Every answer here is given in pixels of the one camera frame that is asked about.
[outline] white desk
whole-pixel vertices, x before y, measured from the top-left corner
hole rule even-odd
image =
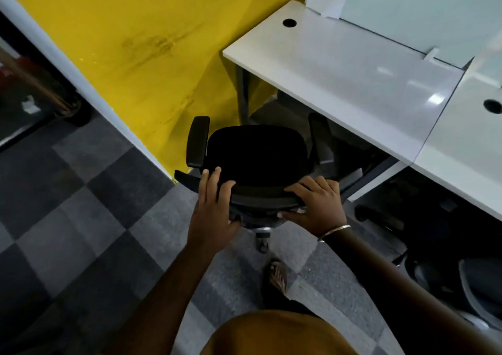
[[[483,106],[502,89],[467,76],[412,168],[502,220],[502,114]]]
[[[297,24],[286,27],[285,19]],[[296,1],[223,55],[238,65],[241,123],[248,118],[248,71],[398,160],[381,167],[378,179],[367,179],[372,183],[364,191],[415,160],[463,74]]]

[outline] forearm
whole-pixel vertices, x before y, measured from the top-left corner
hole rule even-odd
[[[211,260],[203,250],[185,247],[104,354],[169,354],[186,307]]]
[[[353,232],[342,230],[325,241],[365,287],[406,354],[432,349],[500,354],[484,336]]]

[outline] left hand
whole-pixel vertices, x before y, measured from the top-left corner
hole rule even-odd
[[[235,181],[225,182],[217,198],[220,173],[221,167],[211,177],[207,169],[202,172],[199,199],[188,228],[187,246],[211,258],[226,247],[241,226],[238,220],[229,223],[230,191]]]

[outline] orange shirt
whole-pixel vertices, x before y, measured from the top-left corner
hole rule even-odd
[[[357,355],[329,323],[310,315],[260,310],[236,317],[211,336],[201,355]]]

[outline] gold bangle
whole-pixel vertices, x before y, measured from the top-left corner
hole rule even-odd
[[[341,227],[338,227],[338,228],[333,228],[331,231],[327,231],[326,233],[323,234],[323,236],[321,236],[320,238],[317,239],[317,242],[318,243],[323,243],[324,242],[324,238],[328,235],[330,235],[331,233],[334,233],[336,231],[341,231],[342,229],[346,229],[346,228],[350,228],[350,225],[349,224],[346,224],[346,225],[342,225]]]

